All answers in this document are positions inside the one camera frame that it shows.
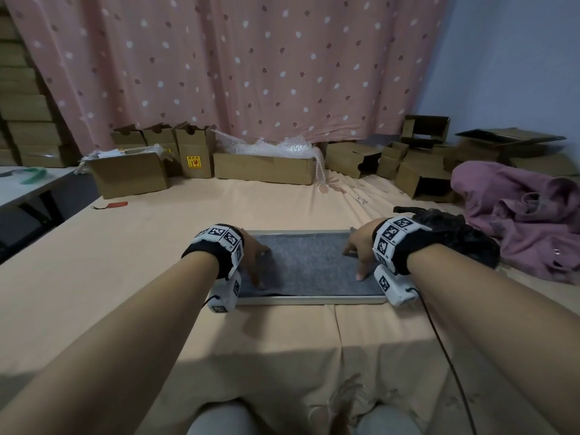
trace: pink curtain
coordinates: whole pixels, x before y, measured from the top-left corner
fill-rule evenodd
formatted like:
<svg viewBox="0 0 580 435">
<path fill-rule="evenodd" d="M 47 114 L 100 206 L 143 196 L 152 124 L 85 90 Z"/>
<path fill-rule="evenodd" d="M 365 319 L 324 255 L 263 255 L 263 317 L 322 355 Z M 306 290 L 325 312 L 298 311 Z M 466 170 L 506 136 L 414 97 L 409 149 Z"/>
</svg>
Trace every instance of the pink curtain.
<svg viewBox="0 0 580 435">
<path fill-rule="evenodd" d="M 83 153 L 109 131 L 395 134 L 446 0 L 6 0 Z"/>
</svg>

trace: hand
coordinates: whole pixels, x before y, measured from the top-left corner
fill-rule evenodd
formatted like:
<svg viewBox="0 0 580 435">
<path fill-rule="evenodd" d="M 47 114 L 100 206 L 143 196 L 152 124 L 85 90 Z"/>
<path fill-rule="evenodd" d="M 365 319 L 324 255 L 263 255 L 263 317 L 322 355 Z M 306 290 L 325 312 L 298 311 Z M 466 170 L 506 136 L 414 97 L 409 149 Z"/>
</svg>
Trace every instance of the hand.
<svg viewBox="0 0 580 435">
<path fill-rule="evenodd" d="M 368 275 L 375 256 L 372 252 L 372 233 L 375 228 L 385 221 L 386 218 L 378 218 L 370 221 L 349 236 L 349 241 L 342 252 L 343 255 L 348 255 L 350 252 L 356 251 L 359 255 L 359 269 L 357 270 L 357 281 L 362 281 Z"/>
<path fill-rule="evenodd" d="M 256 268 L 256 256 L 260 253 L 268 252 L 270 248 L 264 246 L 264 244 L 260 244 L 256 238 L 251 236 L 244 229 L 238 227 L 238 230 L 242 232 L 244 242 L 243 258 L 240 267 L 248 272 L 252 285 L 257 287 L 260 284 L 260 277 L 258 276 Z"/>
</svg>

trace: felt mat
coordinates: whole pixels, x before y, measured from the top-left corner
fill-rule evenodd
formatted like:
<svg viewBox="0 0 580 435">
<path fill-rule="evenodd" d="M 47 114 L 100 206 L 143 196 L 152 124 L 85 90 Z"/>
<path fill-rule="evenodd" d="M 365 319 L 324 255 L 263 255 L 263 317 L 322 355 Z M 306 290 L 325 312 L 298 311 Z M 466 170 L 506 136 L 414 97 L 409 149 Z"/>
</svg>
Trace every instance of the felt mat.
<svg viewBox="0 0 580 435">
<path fill-rule="evenodd" d="M 355 279 L 359 264 L 356 255 L 342 255 L 348 232 L 254 237 L 272 251 L 257 258 L 264 288 L 254 287 L 243 272 L 241 298 L 383 295 L 372 275 L 362 282 Z"/>
</svg>

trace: yellow warning label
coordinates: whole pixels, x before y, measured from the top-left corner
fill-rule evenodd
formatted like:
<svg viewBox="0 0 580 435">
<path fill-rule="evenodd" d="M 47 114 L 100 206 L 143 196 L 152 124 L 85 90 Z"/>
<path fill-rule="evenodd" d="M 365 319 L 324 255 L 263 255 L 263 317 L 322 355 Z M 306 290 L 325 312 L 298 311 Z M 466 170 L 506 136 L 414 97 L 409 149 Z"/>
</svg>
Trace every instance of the yellow warning label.
<svg viewBox="0 0 580 435">
<path fill-rule="evenodd" d="M 188 155 L 187 166 L 189 169 L 201 169 L 201 159 L 198 155 Z"/>
</svg>

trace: black cable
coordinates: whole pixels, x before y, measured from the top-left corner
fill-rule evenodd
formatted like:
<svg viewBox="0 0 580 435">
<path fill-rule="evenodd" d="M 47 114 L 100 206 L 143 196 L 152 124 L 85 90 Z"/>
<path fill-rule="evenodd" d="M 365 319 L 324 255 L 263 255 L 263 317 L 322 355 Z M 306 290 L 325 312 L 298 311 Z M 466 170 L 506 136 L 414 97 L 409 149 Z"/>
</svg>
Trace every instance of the black cable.
<svg viewBox="0 0 580 435">
<path fill-rule="evenodd" d="M 429 323 L 431 324 L 431 328 L 433 328 L 433 331 L 435 332 L 435 336 L 437 337 L 437 341 L 439 342 L 439 345 L 441 346 L 441 350 L 443 351 L 443 354 L 445 354 L 445 358 L 447 359 L 447 363 L 449 364 L 449 368 L 451 368 L 451 373 L 453 374 L 453 377 L 455 378 L 455 383 L 457 384 L 457 388 L 459 388 L 459 393 L 461 395 L 461 400 L 463 401 L 463 406 L 465 407 L 465 412 L 468 414 L 469 426 L 471 426 L 471 430 L 472 430 L 473 435 L 477 435 L 477 429 L 475 428 L 475 422 L 473 421 L 471 409 L 469 409 L 468 399 L 465 396 L 465 392 L 463 391 L 463 386 L 461 386 L 461 382 L 459 380 L 459 376 L 457 375 L 457 371 L 455 371 L 455 367 L 453 366 L 453 362 L 451 362 L 451 358 L 449 357 L 449 354 L 447 354 L 447 350 L 445 349 L 445 345 L 443 344 L 443 341 L 439 337 L 439 333 L 437 332 L 437 328 L 435 328 L 435 324 L 433 323 L 433 319 L 431 319 L 431 314 L 429 314 L 429 309 L 427 309 L 427 304 L 425 304 L 423 296 L 421 296 L 421 293 L 419 293 L 419 291 L 416 288 L 411 287 L 411 288 L 407 289 L 407 292 L 411 292 L 411 291 L 416 292 L 419 295 L 419 299 L 421 300 L 421 303 L 423 304 L 423 307 L 425 309 L 425 313 L 427 313 L 427 319 L 429 319 Z"/>
<path fill-rule="evenodd" d="M 201 308 L 205 307 L 205 306 L 208 304 L 208 302 L 209 302 L 209 301 L 211 301 L 212 299 L 219 299 L 219 296 L 218 296 L 218 295 L 213 295 L 213 296 L 210 296 L 209 298 L 207 298 L 207 299 L 205 300 L 205 302 L 204 302 L 204 304 L 201 306 Z"/>
</svg>

